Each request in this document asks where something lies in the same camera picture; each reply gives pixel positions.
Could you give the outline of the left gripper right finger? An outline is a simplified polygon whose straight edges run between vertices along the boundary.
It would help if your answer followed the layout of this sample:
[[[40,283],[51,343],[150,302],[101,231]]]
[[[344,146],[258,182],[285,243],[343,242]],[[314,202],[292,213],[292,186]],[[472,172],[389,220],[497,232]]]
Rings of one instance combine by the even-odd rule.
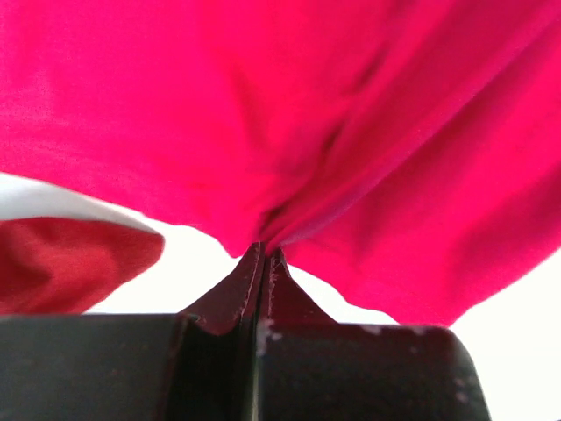
[[[284,253],[277,249],[267,258],[262,283],[262,319],[277,325],[334,325],[291,276]]]

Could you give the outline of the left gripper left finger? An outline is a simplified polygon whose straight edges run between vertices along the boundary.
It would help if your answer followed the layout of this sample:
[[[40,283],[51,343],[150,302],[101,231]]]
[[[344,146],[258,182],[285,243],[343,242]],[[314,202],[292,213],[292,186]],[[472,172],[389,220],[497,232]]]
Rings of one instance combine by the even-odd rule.
[[[256,311],[265,261],[264,245],[254,243],[222,281],[180,315],[214,336],[233,331],[250,320]]]

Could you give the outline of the bright pink-red t shirt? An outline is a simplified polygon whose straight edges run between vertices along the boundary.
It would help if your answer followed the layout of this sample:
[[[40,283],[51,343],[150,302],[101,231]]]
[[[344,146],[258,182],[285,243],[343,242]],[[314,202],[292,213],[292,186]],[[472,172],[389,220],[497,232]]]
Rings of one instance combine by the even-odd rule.
[[[560,246],[557,1],[4,1],[1,169],[448,325]]]

